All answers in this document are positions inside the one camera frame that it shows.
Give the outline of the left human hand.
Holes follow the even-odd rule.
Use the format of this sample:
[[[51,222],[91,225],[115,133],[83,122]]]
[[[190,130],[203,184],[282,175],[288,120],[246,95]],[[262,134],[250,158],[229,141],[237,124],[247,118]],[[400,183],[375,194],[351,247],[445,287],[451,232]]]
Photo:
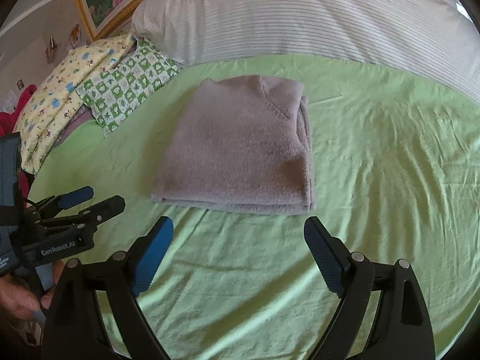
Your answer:
[[[63,261],[54,263],[52,267],[54,286],[41,300],[38,300],[32,292],[18,281],[15,281],[10,275],[1,277],[1,309],[14,319],[34,320],[33,314],[40,310],[40,306],[43,306],[45,309],[50,308],[57,283],[59,282],[64,267],[65,264]]]

